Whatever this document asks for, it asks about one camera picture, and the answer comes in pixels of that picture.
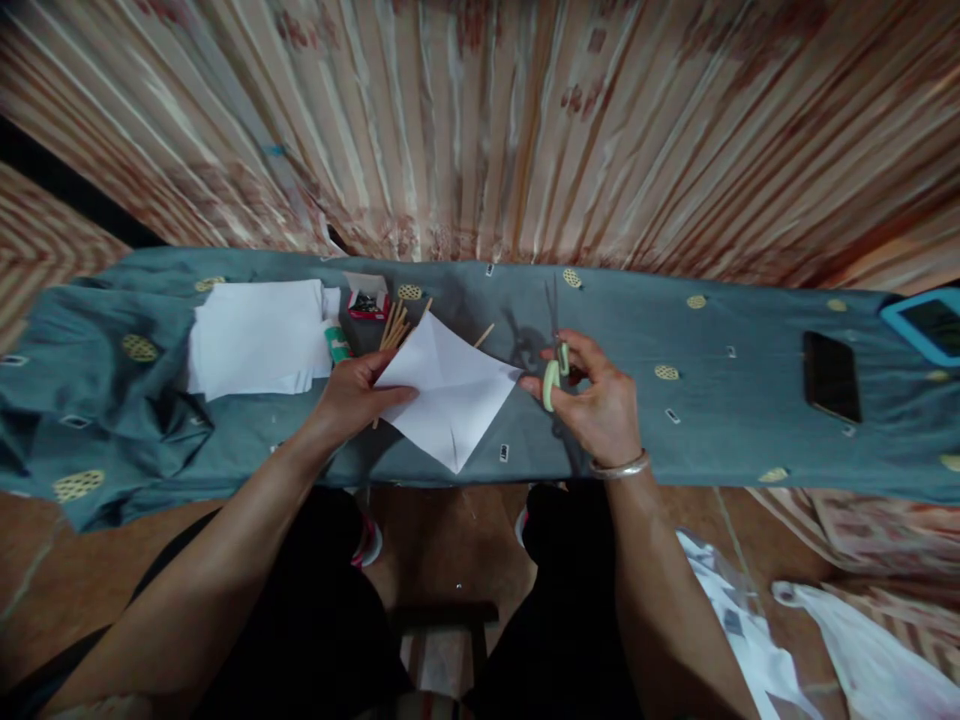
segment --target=plastic bag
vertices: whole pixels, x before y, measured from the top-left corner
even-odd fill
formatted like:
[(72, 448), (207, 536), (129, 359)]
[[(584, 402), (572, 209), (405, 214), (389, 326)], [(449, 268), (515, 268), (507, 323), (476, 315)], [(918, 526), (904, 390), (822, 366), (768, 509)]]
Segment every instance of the plastic bag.
[(767, 621), (750, 612), (746, 579), (693, 533), (677, 530), (690, 567), (710, 598), (727, 641), (743, 671), (747, 688), (762, 720), (779, 720), (770, 695), (802, 708), (814, 720), (822, 716), (800, 690), (790, 653), (773, 644)]
[(852, 710), (867, 720), (960, 718), (960, 688), (856, 608), (806, 585), (775, 582), (772, 590), (817, 621)]

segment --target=black phone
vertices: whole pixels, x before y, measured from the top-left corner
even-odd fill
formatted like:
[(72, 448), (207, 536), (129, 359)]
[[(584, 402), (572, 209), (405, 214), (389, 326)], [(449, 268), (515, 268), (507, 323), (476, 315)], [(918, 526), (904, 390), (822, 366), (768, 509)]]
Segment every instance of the black phone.
[(818, 410), (860, 424), (860, 390), (853, 349), (815, 332), (803, 334), (803, 386)]

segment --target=hand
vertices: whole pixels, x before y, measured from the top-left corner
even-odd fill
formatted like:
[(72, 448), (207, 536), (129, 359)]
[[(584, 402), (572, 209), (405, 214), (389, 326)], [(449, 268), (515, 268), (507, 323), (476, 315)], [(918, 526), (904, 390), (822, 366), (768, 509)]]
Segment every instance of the hand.
[(340, 446), (387, 408), (416, 398), (417, 391), (409, 387), (373, 388), (396, 354), (396, 350), (381, 350), (338, 363), (304, 427), (313, 426), (324, 439)]
[[(561, 330), (560, 339), (570, 346), (572, 384), (585, 375), (590, 387), (579, 395), (552, 388), (553, 409), (601, 467), (618, 467), (637, 459), (643, 453), (643, 444), (633, 378), (617, 370), (592, 338)], [(552, 360), (553, 354), (550, 348), (540, 357)], [(520, 387), (542, 402), (540, 378), (521, 378)]]

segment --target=beige curtain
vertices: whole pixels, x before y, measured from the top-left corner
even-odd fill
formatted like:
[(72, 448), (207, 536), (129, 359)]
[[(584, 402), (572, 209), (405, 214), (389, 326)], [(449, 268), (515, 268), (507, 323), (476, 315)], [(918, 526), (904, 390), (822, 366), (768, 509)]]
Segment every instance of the beige curtain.
[(960, 5), (28, 0), (3, 112), (178, 245), (916, 290)]

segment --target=blue-gray cloth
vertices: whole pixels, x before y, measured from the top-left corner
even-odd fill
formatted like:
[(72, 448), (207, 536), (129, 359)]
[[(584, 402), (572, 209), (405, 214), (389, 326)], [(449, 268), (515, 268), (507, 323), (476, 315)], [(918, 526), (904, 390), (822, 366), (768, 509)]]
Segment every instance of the blue-gray cloth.
[[(58, 480), (102, 473), (101, 484), (63, 503), (80, 530), (230, 495), (296, 431), (324, 381), (302, 395), (205, 403), (186, 394), (193, 308), (208, 297), (198, 282), (319, 278), (345, 287), (344, 270), (384, 275), (394, 290), (419, 286), (434, 298), (432, 312), (470, 342), (495, 323), (483, 351), (537, 374), (551, 331), (545, 284), (552, 289), (556, 277), (560, 326), (593, 336), (636, 379), (643, 442), (663, 484), (760, 486), (761, 478), (783, 478), (775, 486), (960, 504), (960, 475), (944, 460), (960, 454), (957, 372), (946, 382), (928, 378), (936, 368), (877, 315), (888, 294), (591, 269), (577, 270), (583, 287), (575, 289), (563, 268), (549, 266), (491, 272), (473, 262), (325, 262), (179, 248), (137, 251), (97, 277), (42, 294), (16, 351), (27, 362), (0, 365), (0, 488), (56, 499)], [(831, 300), (840, 310), (828, 307)], [(424, 302), (409, 304), (410, 317)], [(358, 353), (377, 348), (382, 323), (350, 320), (343, 309), (341, 318)], [(808, 330), (853, 347), (862, 425), (805, 402)], [(128, 335), (149, 340), (156, 359), (131, 358), (123, 348)], [(662, 379), (671, 375), (658, 375), (658, 366), (679, 379)], [(65, 416), (92, 422), (78, 429)], [(459, 475), (381, 423), (347, 443), (322, 482), (428, 487), (584, 477), (588, 460), (557, 418), (516, 388)]]

